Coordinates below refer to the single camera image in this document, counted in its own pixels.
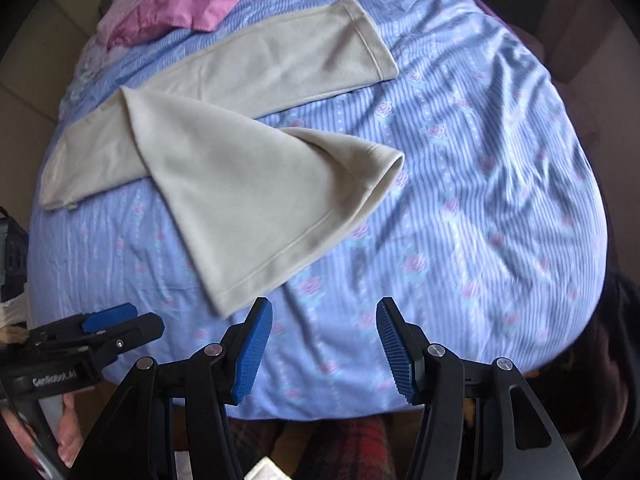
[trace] pink pillow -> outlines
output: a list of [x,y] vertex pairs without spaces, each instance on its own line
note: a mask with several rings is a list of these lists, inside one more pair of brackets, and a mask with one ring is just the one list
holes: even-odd
[[98,43],[108,45],[110,38],[114,35],[115,29],[120,22],[126,18],[130,12],[142,0],[113,0],[111,7],[98,23]]
[[173,28],[214,30],[239,0],[142,0],[115,27],[107,46],[134,46],[155,40]]

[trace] black device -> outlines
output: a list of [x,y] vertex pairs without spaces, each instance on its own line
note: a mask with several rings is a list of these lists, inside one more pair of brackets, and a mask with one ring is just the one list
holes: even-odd
[[[172,399],[185,400],[194,480],[241,480],[225,404],[251,391],[271,330],[271,304],[258,298],[244,323],[191,358],[140,358],[88,435],[68,480],[175,480]],[[398,390],[425,411],[406,480],[456,480],[465,431],[463,402],[475,400],[472,480],[579,480],[554,425],[511,361],[459,359],[407,324],[391,298],[376,311]],[[0,445],[2,422],[0,421]],[[14,471],[23,454],[9,456]],[[35,477],[15,477],[35,480]]]
[[[102,369],[118,355],[163,333],[161,317],[153,313],[138,316],[136,308],[126,303],[43,325],[32,330],[23,344],[0,346],[0,402],[33,430],[41,461],[47,462],[54,476],[66,478],[68,468],[58,456],[58,441],[39,401],[97,384]],[[2,417],[0,426],[6,428]],[[1,434],[2,428],[0,445],[7,446]]]
[[558,430],[509,359],[460,359],[404,322],[392,298],[378,303],[376,325],[398,391],[425,405],[406,480],[458,478],[465,399],[475,404],[469,478],[580,480]]
[[0,207],[0,303],[24,292],[29,235]]

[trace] floral pattern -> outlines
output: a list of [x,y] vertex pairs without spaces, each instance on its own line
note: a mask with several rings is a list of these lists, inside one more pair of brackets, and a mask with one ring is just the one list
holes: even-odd
[[513,335],[513,333],[517,332],[518,326],[520,324],[520,318],[522,314],[517,310],[511,310],[504,315],[504,322],[502,325],[502,331],[505,334]]
[[423,132],[429,141],[434,144],[446,144],[449,142],[449,139],[447,139],[447,130],[444,124],[428,124],[424,127]]
[[492,249],[501,251],[506,244],[506,238],[504,237],[504,233],[495,232],[489,235],[488,242]]
[[469,101],[467,101],[465,98],[461,97],[460,99],[456,99],[455,101],[453,101],[453,105],[461,108],[463,110],[468,110],[469,108],[471,108],[471,105],[469,104]]
[[364,222],[356,227],[349,237],[346,239],[346,243],[350,247],[364,248],[367,247],[373,240],[373,234],[369,225]]
[[413,254],[404,261],[402,268],[408,274],[418,274],[424,270],[426,264],[427,260],[423,254]]
[[335,374],[338,370],[338,363],[332,359],[324,361],[318,365],[318,371],[322,375],[332,375]]
[[390,101],[382,101],[374,111],[374,117],[378,123],[386,123],[393,112],[393,105]]
[[442,203],[441,211],[447,222],[455,222],[460,214],[460,201],[455,196],[449,196]]
[[295,118],[295,119],[290,119],[289,123],[287,123],[287,126],[289,126],[290,128],[304,128],[305,127],[305,120],[303,118]]
[[408,183],[409,174],[404,170],[398,171],[398,174],[391,185],[391,194],[395,196],[400,195]]
[[296,290],[302,296],[316,296],[322,291],[322,281],[317,276],[298,283]]
[[424,87],[424,79],[422,75],[417,70],[411,70],[406,80],[409,82],[409,85],[414,88],[423,88]]
[[480,167],[480,171],[484,174],[485,177],[490,177],[494,174],[495,168],[497,166],[497,161],[492,156],[483,155],[478,160],[478,166]]

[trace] logo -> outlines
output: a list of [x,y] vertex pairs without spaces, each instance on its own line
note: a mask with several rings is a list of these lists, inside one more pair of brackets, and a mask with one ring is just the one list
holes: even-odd
[[58,384],[68,381],[69,379],[75,379],[78,377],[78,373],[75,370],[69,370],[68,372],[62,372],[61,374],[45,375],[44,377],[34,378],[33,386],[41,388],[43,386],[49,386],[50,384]]

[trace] blue gripper pad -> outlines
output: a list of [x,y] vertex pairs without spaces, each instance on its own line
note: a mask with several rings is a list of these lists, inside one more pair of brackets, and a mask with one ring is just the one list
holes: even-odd
[[138,310],[130,303],[124,303],[101,312],[91,314],[82,323],[82,330],[91,334],[99,330],[106,330],[111,326],[124,323],[138,315]]
[[266,298],[258,298],[247,316],[244,325],[252,323],[236,360],[236,380],[231,388],[231,397],[240,403],[251,393],[255,376],[262,360],[267,339],[273,324],[273,307]]
[[396,382],[396,388],[401,395],[406,397],[406,401],[411,403],[418,395],[414,366],[404,349],[398,330],[382,302],[376,307],[376,327],[380,341],[382,341],[382,347],[385,349],[386,360],[389,362],[391,373]]

